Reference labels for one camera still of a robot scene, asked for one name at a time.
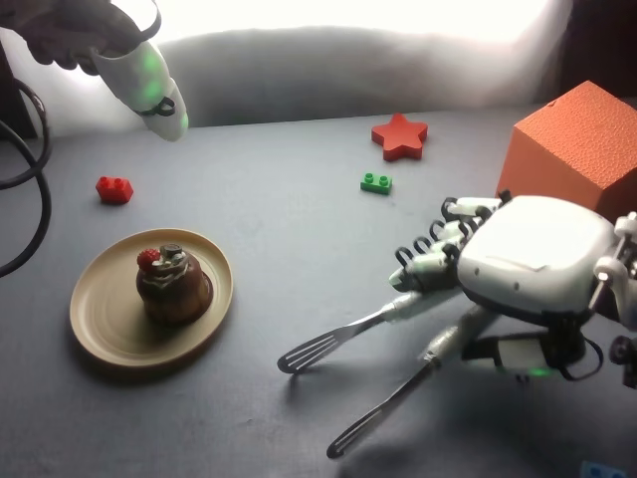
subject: gray tabletop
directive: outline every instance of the gray tabletop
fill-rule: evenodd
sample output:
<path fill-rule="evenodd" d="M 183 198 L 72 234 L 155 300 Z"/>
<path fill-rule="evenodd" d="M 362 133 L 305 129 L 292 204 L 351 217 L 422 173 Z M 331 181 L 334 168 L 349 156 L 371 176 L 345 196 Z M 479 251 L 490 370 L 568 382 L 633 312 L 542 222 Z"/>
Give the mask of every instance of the gray tabletop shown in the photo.
<path fill-rule="evenodd" d="M 340 461 L 325 449 L 413 373 L 465 298 L 344 346 L 290 379 L 277 358 L 391 300 L 396 247 L 423 234 L 446 196 L 495 192 L 513 124 L 532 109 L 411 115 L 429 123 L 422 161 L 385 163 L 370 141 L 388 117 L 64 138 L 46 169 L 54 216 L 36 256 L 0 280 L 0 477 L 577 477 L 582 460 L 637 475 L 637 394 L 606 364 L 585 382 L 450 366 Z M 23 170 L 0 146 L 0 177 Z M 366 171 L 393 176 L 364 193 Z M 128 177 L 123 207 L 101 175 Z M 39 217 L 31 181 L 0 194 L 0 263 Z M 69 325 L 80 274 L 104 248 L 158 227 L 199 232 L 227 254 L 233 306 L 190 366 L 142 382 L 87 366 Z M 523 329 L 502 319 L 491 332 Z M 621 334 L 595 319 L 605 350 Z"/>

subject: green led light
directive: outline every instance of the green led light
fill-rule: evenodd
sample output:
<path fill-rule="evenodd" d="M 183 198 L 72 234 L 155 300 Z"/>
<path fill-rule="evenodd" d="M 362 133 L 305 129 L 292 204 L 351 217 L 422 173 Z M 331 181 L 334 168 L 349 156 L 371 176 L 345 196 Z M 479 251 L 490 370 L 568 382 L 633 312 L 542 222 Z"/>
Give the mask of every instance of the green led light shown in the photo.
<path fill-rule="evenodd" d="M 155 80 L 146 85 L 146 88 L 143 89 L 143 97 L 147 100 L 161 100 L 161 83 Z"/>
<path fill-rule="evenodd" d="M 154 72 L 160 65 L 161 63 L 156 55 L 149 54 L 143 57 L 143 67 L 149 72 Z"/>
<path fill-rule="evenodd" d="M 549 376 L 553 373 L 550 368 L 531 368 L 529 370 L 530 376 Z"/>

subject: plate rim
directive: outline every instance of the plate rim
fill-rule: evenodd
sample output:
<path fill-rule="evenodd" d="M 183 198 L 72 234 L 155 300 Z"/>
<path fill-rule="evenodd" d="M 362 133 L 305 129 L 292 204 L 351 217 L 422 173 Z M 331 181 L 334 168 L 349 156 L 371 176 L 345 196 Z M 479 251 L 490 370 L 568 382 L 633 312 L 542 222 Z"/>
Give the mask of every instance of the plate rim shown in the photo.
<path fill-rule="evenodd" d="M 90 269 L 92 268 L 92 266 L 94 265 L 95 262 L 98 261 L 99 258 L 101 258 L 104 254 L 107 254 L 111 249 L 115 248 L 118 244 L 125 242 L 129 239 L 132 239 L 136 236 L 140 236 L 143 234 L 150 234 L 150 233 L 170 233 L 170 232 L 179 232 L 179 233 L 186 233 L 188 235 L 193 235 L 196 237 L 199 237 L 200 239 L 203 239 L 205 242 L 212 244 L 214 246 L 215 249 L 217 249 L 219 251 L 219 253 L 221 254 L 221 257 L 223 258 L 224 262 L 227 264 L 228 266 L 228 273 L 229 273 L 229 296 L 228 296 L 228 305 L 225 308 L 225 311 L 223 311 L 223 316 L 221 318 L 221 320 L 219 321 L 219 324 L 217 325 L 217 327 L 210 333 L 208 334 L 203 340 L 201 340 L 201 342 L 199 342 L 195 347 L 193 347 L 192 349 L 183 352 L 182 354 L 179 354 L 178 356 L 172 357 L 172 358 L 166 358 L 163 359 L 162 361 L 158 361 L 155 363 L 142 363 L 142 364 L 131 364 L 131 363 L 121 363 L 121 362 L 117 362 L 117 361 L 110 361 L 106 358 L 103 357 L 99 357 L 96 354 L 94 354 L 90 348 L 88 348 L 86 346 L 86 344 L 82 341 L 82 339 L 80 339 L 79 335 L 78 335 L 78 331 L 76 330 L 76 326 L 74 325 L 74 309 L 73 309 L 73 303 L 76 301 L 76 294 L 78 294 L 78 288 L 80 286 L 80 283 L 83 281 L 83 279 L 85 278 L 85 276 L 89 273 Z M 73 331 L 73 335 L 76 338 L 76 340 L 78 341 L 78 344 L 80 346 L 82 346 L 83 350 L 88 353 L 93 359 L 97 359 L 102 363 L 106 363 L 108 365 L 111 366 L 117 366 L 117 367 L 121 367 L 121 368 L 128 368 L 128 369 L 138 369 L 138 370 L 142 370 L 142 369 L 149 369 L 149 368 L 156 368 L 156 367 L 160 367 L 160 366 L 164 366 L 164 365 L 168 365 L 170 363 L 174 363 L 177 362 L 181 359 L 184 359 L 186 357 L 188 357 L 189 355 L 196 353 L 201 347 L 203 347 L 214 335 L 215 333 L 219 330 L 220 327 L 222 327 L 222 324 L 224 323 L 225 319 L 226 319 L 226 315 L 228 314 L 228 311 L 230 310 L 230 306 L 232 305 L 232 299 L 234 296 L 234 275 L 232 272 L 232 267 L 230 266 L 230 261 L 228 260 L 228 257 L 226 256 L 226 254 L 223 252 L 223 250 L 213 241 L 211 241 L 210 239 L 208 239 L 206 236 L 204 236 L 203 234 L 199 234 L 198 232 L 194 232 L 191 231 L 189 229 L 183 229 L 183 228 L 179 228 L 179 227 L 159 227 L 159 228 L 153 228 L 153 229 L 146 229 L 144 231 L 139 231 L 139 232 L 135 232 L 133 234 L 129 234 L 121 239 L 119 239 L 118 241 L 115 241 L 114 243 L 110 244 L 108 247 L 106 247 L 104 250 L 102 250 L 97 256 L 95 256 L 93 258 L 93 260 L 84 268 L 84 270 L 82 271 L 82 274 L 80 274 L 80 277 L 78 278 L 76 285 L 73 288 L 73 293 L 71 294 L 71 300 L 69 301 L 69 323 L 71 325 L 71 330 Z"/>

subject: plate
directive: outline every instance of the plate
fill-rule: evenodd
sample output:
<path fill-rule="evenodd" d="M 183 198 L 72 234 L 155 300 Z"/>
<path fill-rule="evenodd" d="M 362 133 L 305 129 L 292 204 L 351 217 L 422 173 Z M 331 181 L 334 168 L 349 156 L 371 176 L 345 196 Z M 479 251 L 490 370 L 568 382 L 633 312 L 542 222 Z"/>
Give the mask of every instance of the plate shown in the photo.
<path fill-rule="evenodd" d="M 213 287 L 204 315 L 178 328 L 151 322 L 135 287 L 137 254 L 169 243 L 197 258 Z M 232 293 L 230 264 L 214 243 L 182 229 L 154 229 L 122 239 L 87 267 L 71 297 L 71 327 L 82 347 L 104 362 L 129 368 L 168 364 L 206 343 L 226 316 Z"/>

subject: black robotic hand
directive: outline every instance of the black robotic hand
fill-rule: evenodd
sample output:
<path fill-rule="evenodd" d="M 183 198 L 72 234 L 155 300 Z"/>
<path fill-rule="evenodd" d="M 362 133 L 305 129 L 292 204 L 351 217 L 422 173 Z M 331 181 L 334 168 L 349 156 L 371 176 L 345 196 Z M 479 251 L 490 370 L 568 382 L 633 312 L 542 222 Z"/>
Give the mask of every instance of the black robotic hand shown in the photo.
<path fill-rule="evenodd" d="M 154 36 L 159 23 L 157 15 L 155 24 L 140 32 L 110 0 L 0 0 L 0 27 L 22 36 L 38 63 L 55 62 L 66 70 L 79 65 L 94 76 L 91 50 L 125 55 Z"/>

